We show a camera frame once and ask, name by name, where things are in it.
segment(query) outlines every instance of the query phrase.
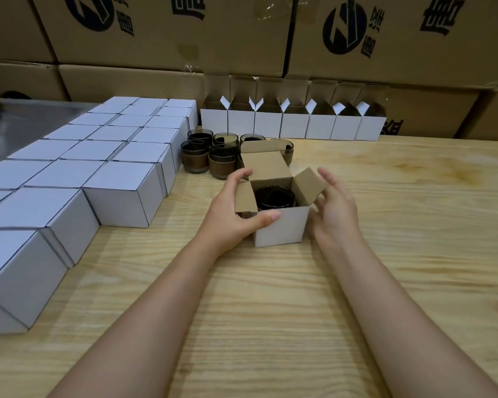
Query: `light wood tabletop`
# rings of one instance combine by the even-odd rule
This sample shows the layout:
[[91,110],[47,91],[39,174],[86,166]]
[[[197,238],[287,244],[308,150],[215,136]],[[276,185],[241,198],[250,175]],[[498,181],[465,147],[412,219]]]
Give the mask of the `light wood tabletop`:
[[[498,382],[498,143],[292,141],[292,172],[325,166],[348,183],[374,251]],[[148,229],[101,227],[33,328],[0,336],[0,398],[44,397],[192,238],[223,183],[181,169]],[[305,235],[259,249],[246,239],[219,260],[169,396],[389,393],[339,284]]]

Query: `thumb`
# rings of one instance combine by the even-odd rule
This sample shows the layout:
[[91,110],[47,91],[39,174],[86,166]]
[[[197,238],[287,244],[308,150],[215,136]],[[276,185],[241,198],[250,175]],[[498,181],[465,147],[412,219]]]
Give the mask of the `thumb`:
[[252,218],[245,219],[245,233],[251,234],[256,232],[263,227],[268,227],[273,222],[277,221],[280,218],[280,211],[269,210],[269,211],[260,211],[257,215]]

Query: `metal table surface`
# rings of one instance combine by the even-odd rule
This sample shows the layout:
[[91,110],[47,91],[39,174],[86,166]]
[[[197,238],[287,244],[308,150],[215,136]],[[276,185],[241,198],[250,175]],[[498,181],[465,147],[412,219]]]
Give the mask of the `metal table surface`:
[[0,99],[0,102],[4,105],[0,114],[0,161],[97,106],[97,103],[21,99]]

